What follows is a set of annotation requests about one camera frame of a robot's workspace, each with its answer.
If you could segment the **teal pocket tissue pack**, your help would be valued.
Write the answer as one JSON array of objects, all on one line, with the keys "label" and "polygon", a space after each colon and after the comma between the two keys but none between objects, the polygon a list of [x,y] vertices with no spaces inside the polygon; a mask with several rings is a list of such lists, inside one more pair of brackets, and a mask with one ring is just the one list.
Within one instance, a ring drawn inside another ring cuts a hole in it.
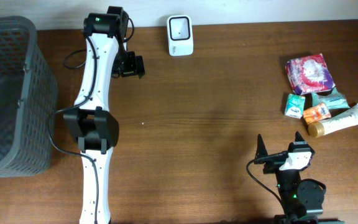
[{"label": "teal pocket tissue pack", "polygon": [[292,118],[301,119],[303,117],[305,101],[306,98],[304,96],[294,95],[290,93],[287,97],[284,115]]}]

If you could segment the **orange pocket tissue pack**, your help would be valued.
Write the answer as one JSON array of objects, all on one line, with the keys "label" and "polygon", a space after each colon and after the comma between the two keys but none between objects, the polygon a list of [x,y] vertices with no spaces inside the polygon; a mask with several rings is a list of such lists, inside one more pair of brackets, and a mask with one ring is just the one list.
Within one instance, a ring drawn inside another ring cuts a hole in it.
[{"label": "orange pocket tissue pack", "polygon": [[331,117],[328,107],[325,103],[320,103],[316,106],[308,108],[303,112],[303,118],[307,125],[321,121],[323,119],[328,119]]}]

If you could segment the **red purple tissue pack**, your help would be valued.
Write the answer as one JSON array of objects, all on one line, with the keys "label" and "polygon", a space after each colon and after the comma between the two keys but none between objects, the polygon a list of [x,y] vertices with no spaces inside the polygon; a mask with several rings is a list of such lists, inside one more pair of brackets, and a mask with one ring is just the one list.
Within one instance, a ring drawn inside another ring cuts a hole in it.
[{"label": "red purple tissue pack", "polygon": [[296,95],[330,91],[336,86],[323,54],[291,59],[285,70]]}]

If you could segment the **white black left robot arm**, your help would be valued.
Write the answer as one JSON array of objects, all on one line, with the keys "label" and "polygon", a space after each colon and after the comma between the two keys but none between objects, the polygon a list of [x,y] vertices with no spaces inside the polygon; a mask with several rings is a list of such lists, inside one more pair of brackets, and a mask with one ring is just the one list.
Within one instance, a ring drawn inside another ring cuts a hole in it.
[{"label": "white black left robot arm", "polygon": [[109,112],[111,79],[142,77],[143,58],[127,49],[128,13],[110,6],[105,14],[84,19],[86,59],[79,94],[63,119],[77,143],[83,164],[83,206],[80,223],[110,223],[109,164],[119,139],[119,123]]}]

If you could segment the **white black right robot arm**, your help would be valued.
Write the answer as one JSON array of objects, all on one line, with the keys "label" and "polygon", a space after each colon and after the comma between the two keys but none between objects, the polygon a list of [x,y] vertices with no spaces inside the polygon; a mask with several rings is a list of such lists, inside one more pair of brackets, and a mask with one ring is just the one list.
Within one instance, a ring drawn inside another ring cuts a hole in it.
[{"label": "white black right robot arm", "polygon": [[277,180],[278,201],[282,215],[274,223],[318,223],[323,213],[326,186],[314,179],[302,179],[300,172],[310,166],[314,149],[299,132],[286,151],[269,155],[261,135],[257,136],[254,164],[264,166],[264,174],[274,174]]}]

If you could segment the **white green cream tube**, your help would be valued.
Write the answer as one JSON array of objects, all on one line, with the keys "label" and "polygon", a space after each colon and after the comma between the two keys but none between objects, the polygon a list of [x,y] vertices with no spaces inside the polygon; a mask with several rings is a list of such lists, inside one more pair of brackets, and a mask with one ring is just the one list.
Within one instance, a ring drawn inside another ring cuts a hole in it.
[{"label": "white green cream tube", "polygon": [[358,126],[358,103],[335,117],[309,124],[308,134],[318,138],[353,126]]}]

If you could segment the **teal wipes packet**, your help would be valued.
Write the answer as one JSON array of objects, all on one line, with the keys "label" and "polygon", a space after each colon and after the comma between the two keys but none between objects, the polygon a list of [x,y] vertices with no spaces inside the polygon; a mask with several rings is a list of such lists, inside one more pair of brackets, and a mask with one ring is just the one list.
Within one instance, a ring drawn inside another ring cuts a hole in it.
[{"label": "teal wipes packet", "polygon": [[332,92],[326,96],[318,95],[317,93],[312,93],[311,96],[313,106],[324,103],[329,110],[350,108],[346,96],[338,92],[337,88],[333,88]]}]

